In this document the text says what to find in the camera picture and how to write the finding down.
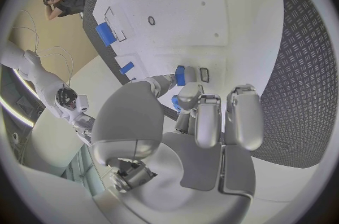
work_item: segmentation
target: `beige wall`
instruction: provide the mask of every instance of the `beige wall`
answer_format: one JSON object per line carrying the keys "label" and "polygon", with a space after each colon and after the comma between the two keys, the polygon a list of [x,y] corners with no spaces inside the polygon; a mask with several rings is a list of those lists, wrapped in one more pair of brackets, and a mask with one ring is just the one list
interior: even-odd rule
{"label": "beige wall", "polygon": [[[29,0],[23,9],[32,15],[36,23],[37,33],[40,37],[38,52],[52,46],[65,48],[74,60],[73,74],[98,55],[82,28],[79,14],[57,17],[47,21],[45,18],[45,5],[42,0]],[[19,12],[14,26],[33,29],[33,24],[25,12]],[[10,34],[10,40],[23,50],[34,50],[35,36],[33,32],[27,29],[13,29]],[[40,55],[47,55],[52,52],[59,52],[67,57],[67,54],[61,49],[49,50],[42,52]],[[65,82],[68,81],[67,67],[61,56],[48,56],[41,58],[41,61],[47,71],[55,73]]]}

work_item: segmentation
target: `black textured panel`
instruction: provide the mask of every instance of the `black textured panel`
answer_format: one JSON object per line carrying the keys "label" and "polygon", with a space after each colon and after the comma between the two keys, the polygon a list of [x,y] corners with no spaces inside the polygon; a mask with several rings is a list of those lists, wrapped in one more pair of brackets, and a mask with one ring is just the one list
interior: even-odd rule
{"label": "black textured panel", "polygon": [[[103,61],[107,64],[109,69],[116,76],[116,78],[120,81],[120,83],[124,85],[130,81],[129,78],[126,75],[121,74],[119,72],[121,67],[119,66],[119,64],[117,63],[115,59],[116,54],[114,50],[112,49],[111,46],[106,47],[104,45],[104,43],[102,42],[100,36],[98,35],[95,29],[98,25],[97,21],[95,20],[93,16],[93,10],[94,10],[96,3],[97,3],[97,0],[86,0],[85,9],[84,9],[84,19],[83,19],[84,30],[88,38],[90,39],[92,45],[94,46],[98,54],[103,59]],[[164,105],[162,105],[162,109],[163,109],[165,116],[175,121],[177,120],[178,115],[176,111]]]}
{"label": "black textured panel", "polygon": [[310,0],[284,0],[281,45],[261,97],[265,132],[252,156],[308,168],[321,160],[337,108],[337,69],[326,28]]}

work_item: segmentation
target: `light strip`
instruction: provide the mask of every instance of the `light strip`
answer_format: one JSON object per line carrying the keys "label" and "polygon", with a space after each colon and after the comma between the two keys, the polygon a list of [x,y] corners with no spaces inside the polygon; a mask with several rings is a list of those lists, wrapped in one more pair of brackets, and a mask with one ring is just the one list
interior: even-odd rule
{"label": "light strip", "polygon": [[5,110],[7,110],[9,113],[11,113],[18,120],[22,121],[23,123],[27,124],[30,127],[34,126],[33,122],[31,122],[29,119],[27,119],[24,116],[17,113],[9,104],[6,103],[5,100],[3,100],[3,98],[1,96],[0,96],[0,104],[4,107]]}
{"label": "light strip", "polygon": [[28,83],[26,82],[25,79],[23,79],[21,77],[21,75],[19,74],[17,69],[13,69],[13,72],[16,74],[16,76],[18,77],[18,79],[21,81],[21,83],[37,98],[40,100],[39,96],[37,95],[37,93],[28,85]]}

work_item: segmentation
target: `white robot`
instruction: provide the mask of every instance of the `white robot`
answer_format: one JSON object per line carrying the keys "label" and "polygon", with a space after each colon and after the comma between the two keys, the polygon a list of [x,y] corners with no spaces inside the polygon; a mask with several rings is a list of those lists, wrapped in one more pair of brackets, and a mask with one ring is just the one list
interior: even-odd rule
{"label": "white robot", "polygon": [[0,62],[31,81],[46,108],[73,125],[99,163],[113,167],[115,188],[95,197],[108,219],[239,223],[245,216],[255,192],[250,151],[263,140],[263,111],[251,85],[237,86],[228,95],[223,133],[220,97],[205,94],[194,68],[186,67],[180,115],[175,129],[163,134],[157,98],[177,84],[175,74],[122,86],[95,120],[84,113],[86,96],[46,71],[34,52],[8,42]]}

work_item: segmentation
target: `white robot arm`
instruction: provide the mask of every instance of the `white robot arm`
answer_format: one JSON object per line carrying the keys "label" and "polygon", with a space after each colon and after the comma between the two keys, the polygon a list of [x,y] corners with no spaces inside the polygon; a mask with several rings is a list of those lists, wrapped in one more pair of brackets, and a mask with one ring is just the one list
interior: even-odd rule
{"label": "white robot arm", "polygon": [[79,138],[91,146],[91,132],[95,119],[86,115],[86,95],[77,95],[58,76],[41,65],[40,58],[32,51],[23,51],[8,41],[0,63],[17,69],[23,79],[31,81],[46,108],[57,118],[64,118],[73,125]]}

